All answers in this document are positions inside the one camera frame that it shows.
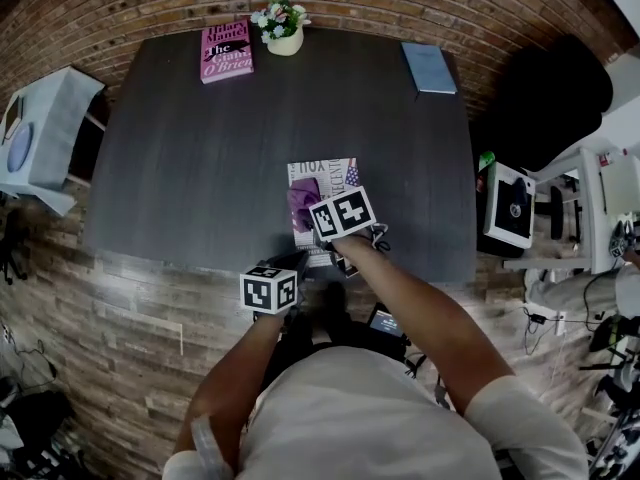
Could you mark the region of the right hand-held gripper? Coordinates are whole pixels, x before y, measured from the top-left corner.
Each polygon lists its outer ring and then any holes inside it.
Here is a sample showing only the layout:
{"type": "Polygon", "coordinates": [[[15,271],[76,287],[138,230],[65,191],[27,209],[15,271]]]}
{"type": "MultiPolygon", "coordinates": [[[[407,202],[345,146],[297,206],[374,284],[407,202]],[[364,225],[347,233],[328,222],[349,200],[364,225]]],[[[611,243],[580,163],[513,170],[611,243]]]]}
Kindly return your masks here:
{"type": "Polygon", "coordinates": [[[363,186],[332,196],[308,208],[297,209],[299,233],[315,230],[322,242],[330,242],[376,223],[363,186]]]}

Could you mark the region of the purple cloth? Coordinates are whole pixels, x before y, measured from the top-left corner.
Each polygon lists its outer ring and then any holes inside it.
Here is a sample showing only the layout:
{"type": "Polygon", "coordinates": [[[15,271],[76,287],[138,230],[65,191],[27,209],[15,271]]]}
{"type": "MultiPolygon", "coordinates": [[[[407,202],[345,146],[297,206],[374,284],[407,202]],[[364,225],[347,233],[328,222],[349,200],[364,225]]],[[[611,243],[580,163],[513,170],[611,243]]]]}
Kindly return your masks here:
{"type": "Polygon", "coordinates": [[[319,185],[314,177],[294,180],[287,191],[293,228],[297,230],[297,209],[310,208],[322,200],[319,185]]]}

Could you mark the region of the white printed flag book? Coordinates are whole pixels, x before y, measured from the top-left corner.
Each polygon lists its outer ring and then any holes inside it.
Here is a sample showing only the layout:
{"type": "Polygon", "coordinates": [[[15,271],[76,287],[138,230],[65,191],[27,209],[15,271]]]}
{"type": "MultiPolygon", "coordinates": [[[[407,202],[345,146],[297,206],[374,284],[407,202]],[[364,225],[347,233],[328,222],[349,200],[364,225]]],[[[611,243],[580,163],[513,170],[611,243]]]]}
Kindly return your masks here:
{"type": "MultiPolygon", "coordinates": [[[[294,180],[314,177],[318,182],[322,200],[360,185],[355,157],[293,162],[287,165],[287,174],[289,187],[294,180]]],[[[298,233],[293,228],[293,236],[296,247],[309,253],[309,268],[332,266],[330,253],[315,245],[313,230],[298,233]]]]}

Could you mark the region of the person's right forearm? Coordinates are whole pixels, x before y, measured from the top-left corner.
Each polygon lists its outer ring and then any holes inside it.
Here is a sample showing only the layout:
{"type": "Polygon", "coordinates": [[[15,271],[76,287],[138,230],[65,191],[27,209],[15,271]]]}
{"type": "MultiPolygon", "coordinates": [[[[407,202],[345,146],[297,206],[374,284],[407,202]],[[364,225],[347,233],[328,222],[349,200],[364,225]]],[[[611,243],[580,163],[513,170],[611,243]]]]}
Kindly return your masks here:
{"type": "Polygon", "coordinates": [[[361,236],[332,241],[359,270],[412,343],[434,364],[460,414],[513,370],[473,318],[440,289],[394,265],[361,236]]]}

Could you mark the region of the person's black shoe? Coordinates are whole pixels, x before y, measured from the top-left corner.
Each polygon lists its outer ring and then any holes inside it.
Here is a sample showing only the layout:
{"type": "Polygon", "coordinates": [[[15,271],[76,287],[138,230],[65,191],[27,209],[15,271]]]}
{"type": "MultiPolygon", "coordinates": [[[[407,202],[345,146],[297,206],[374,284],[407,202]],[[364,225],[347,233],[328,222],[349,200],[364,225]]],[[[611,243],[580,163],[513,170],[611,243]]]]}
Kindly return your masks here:
{"type": "Polygon", "coordinates": [[[321,316],[325,322],[347,316],[347,299],[344,286],[331,282],[322,293],[321,316]]]}

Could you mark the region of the person's black trousers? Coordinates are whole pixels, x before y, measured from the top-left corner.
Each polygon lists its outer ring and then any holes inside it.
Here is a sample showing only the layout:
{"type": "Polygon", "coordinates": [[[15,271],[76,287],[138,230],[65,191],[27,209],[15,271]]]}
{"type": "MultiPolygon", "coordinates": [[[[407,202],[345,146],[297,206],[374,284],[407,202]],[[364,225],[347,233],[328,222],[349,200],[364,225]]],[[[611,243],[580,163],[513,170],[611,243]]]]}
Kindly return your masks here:
{"type": "Polygon", "coordinates": [[[354,321],[349,313],[325,322],[321,305],[311,314],[298,312],[294,317],[285,318],[283,335],[267,367],[270,375],[278,376],[294,363],[330,346],[364,348],[401,363],[405,361],[406,345],[400,339],[354,321]]]}

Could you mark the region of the black device with screen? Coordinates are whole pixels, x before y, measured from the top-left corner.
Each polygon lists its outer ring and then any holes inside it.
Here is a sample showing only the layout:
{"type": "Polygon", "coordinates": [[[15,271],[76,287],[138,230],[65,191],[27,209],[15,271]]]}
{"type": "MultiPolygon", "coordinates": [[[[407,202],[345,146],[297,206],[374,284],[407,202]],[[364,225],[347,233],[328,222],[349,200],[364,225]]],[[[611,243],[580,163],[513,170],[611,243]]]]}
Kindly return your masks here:
{"type": "Polygon", "coordinates": [[[386,306],[377,302],[369,316],[367,325],[370,329],[384,333],[398,339],[404,339],[405,334],[399,327],[398,322],[388,311],[386,306]]]}

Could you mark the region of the person's white shirt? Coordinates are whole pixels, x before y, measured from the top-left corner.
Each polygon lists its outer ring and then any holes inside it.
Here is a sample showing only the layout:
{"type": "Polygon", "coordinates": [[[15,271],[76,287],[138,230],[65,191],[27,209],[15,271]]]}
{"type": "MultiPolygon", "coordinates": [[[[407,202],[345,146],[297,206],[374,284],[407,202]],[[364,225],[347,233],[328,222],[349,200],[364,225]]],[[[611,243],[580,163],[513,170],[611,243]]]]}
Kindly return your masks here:
{"type": "Polygon", "coordinates": [[[505,452],[524,480],[588,480],[573,430],[514,376],[490,382],[463,414],[435,403],[403,367],[331,347],[287,368],[256,403],[239,466],[206,418],[163,480],[501,480],[505,452]]]}

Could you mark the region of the blue notebook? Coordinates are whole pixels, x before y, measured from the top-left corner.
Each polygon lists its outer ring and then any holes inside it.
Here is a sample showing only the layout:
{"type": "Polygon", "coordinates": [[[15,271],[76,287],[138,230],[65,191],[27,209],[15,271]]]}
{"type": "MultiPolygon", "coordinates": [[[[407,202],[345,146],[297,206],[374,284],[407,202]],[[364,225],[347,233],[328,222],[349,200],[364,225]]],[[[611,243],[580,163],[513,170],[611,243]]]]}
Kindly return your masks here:
{"type": "Polygon", "coordinates": [[[456,83],[439,47],[410,42],[403,42],[401,46],[419,94],[457,93],[456,83]]]}

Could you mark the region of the white box with black print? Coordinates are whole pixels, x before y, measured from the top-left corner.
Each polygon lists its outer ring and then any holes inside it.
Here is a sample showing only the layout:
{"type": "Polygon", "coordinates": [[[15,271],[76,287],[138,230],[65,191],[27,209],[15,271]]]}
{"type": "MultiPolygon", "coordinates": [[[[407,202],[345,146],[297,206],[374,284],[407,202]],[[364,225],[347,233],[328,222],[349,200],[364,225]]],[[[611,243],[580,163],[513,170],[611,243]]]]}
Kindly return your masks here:
{"type": "Polygon", "coordinates": [[[483,233],[520,249],[533,240],[536,181],[494,162],[487,173],[487,207],[483,233]]]}

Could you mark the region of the white desk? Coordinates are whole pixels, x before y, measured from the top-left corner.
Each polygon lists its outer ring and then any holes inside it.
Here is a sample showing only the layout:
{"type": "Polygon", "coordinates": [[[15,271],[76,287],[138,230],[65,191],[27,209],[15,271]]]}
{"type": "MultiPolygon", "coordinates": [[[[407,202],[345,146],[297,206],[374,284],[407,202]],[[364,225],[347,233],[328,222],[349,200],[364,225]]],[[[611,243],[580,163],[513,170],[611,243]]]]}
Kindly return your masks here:
{"type": "Polygon", "coordinates": [[[526,269],[575,269],[590,270],[592,274],[607,272],[614,267],[615,258],[609,253],[609,240],[618,220],[605,211],[605,196],[600,176],[598,155],[585,148],[578,148],[571,155],[551,162],[544,169],[533,172],[537,182],[546,182],[576,170],[579,181],[579,201],[582,208],[581,254],[572,258],[536,258],[504,260],[506,270],[526,269]]]}

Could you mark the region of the black equipment stand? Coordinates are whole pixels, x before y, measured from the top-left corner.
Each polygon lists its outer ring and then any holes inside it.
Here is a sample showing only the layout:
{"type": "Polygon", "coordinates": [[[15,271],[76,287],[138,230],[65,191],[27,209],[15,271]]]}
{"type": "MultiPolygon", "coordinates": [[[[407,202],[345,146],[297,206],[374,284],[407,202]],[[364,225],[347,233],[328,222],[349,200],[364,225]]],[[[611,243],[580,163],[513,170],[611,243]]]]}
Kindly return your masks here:
{"type": "Polygon", "coordinates": [[[6,216],[4,232],[0,238],[0,272],[8,285],[13,284],[9,270],[12,270],[19,280],[27,279],[27,274],[20,271],[13,252],[18,246],[24,244],[29,234],[29,228],[24,225],[20,210],[12,209],[6,216]]]}

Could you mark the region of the brown tablet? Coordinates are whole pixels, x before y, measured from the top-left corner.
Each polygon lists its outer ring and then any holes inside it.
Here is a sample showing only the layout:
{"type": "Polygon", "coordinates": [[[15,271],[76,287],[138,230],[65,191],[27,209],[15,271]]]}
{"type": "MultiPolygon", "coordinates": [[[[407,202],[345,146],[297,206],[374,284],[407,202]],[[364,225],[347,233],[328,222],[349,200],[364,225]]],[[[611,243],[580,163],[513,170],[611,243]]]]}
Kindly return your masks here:
{"type": "Polygon", "coordinates": [[[6,127],[4,139],[9,140],[22,121],[23,97],[17,96],[9,105],[6,113],[6,127]]]}

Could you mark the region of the white open box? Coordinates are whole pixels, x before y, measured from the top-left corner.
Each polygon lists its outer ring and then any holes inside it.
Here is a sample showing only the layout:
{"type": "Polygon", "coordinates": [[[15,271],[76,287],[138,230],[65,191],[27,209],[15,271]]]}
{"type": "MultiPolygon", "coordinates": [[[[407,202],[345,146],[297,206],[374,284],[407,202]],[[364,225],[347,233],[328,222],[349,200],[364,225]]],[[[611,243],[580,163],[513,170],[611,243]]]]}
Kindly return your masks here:
{"type": "Polygon", "coordinates": [[[607,152],[599,156],[606,213],[640,213],[640,160],[633,155],[607,152]]]}

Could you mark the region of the black round device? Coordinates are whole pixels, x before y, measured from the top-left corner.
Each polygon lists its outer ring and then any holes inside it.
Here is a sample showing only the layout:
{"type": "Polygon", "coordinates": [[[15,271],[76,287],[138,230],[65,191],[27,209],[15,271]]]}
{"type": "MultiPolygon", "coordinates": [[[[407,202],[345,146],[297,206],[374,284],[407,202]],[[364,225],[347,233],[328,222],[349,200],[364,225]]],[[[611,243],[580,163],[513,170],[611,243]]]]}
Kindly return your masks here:
{"type": "Polygon", "coordinates": [[[640,337],[640,316],[627,318],[614,315],[604,320],[594,331],[589,351],[609,349],[625,337],[640,337]]]}

